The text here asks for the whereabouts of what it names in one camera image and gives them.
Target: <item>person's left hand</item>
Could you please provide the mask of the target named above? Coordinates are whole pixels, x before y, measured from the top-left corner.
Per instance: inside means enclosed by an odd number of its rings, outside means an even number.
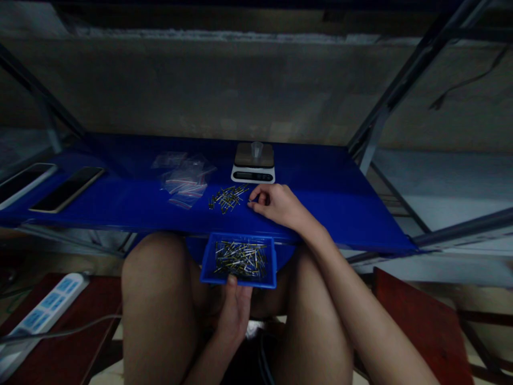
[[[217,333],[229,344],[239,345],[246,335],[247,323],[250,320],[251,293],[250,286],[237,285],[237,278],[228,275],[226,296],[219,316]]]

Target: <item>blue plastic bin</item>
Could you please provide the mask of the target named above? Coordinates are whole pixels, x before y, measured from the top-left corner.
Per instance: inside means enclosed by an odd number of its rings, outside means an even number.
[[[240,243],[261,243],[267,245],[262,249],[267,257],[266,273],[263,278],[237,278],[241,286],[253,286],[266,289],[276,289],[276,251],[274,250],[274,239],[272,237],[229,234],[229,233],[211,233],[208,239],[205,253],[203,254],[203,264],[201,268],[200,281],[206,283],[226,284],[226,273],[214,273],[215,271],[215,243],[216,242],[240,242]]]

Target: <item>blue table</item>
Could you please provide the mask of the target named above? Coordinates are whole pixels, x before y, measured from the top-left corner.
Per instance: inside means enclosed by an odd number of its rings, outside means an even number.
[[[218,207],[208,209],[208,197],[220,188],[235,185],[230,173],[236,141],[88,136],[99,144],[96,153],[77,142],[55,156],[49,162],[56,163],[59,172],[0,211],[2,226],[29,223],[139,233],[169,230],[193,236],[226,232],[273,236],[276,242],[284,244],[299,241],[296,233],[255,214],[245,205],[226,215]],[[290,186],[341,248],[390,253],[414,249],[345,148],[281,143],[274,143],[273,148],[276,181]],[[203,197],[188,211],[169,204],[168,192],[160,190],[159,175],[165,170],[150,168],[163,151],[186,151],[191,155],[199,152],[218,168]],[[58,214],[28,210],[82,166],[105,167],[107,173]],[[248,195],[249,191],[242,198],[247,199]]]

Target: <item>clear plastic cup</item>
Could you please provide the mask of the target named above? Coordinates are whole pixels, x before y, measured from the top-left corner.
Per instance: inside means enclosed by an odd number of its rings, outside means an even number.
[[[263,143],[253,142],[251,143],[251,155],[253,158],[260,158],[262,156]]]

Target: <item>phone screen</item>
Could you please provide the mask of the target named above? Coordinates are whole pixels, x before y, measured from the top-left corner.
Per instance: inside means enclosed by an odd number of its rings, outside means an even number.
[[[36,211],[55,211],[62,203],[70,199],[82,187],[84,187],[97,174],[102,173],[103,168],[100,167],[84,167],[69,177],[66,182],[61,184],[57,189],[44,197],[31,210]]]
[[[46,171],[54,167],[53,164],[35,164],[8,180],[0,186],[0,203],[27,187]]]

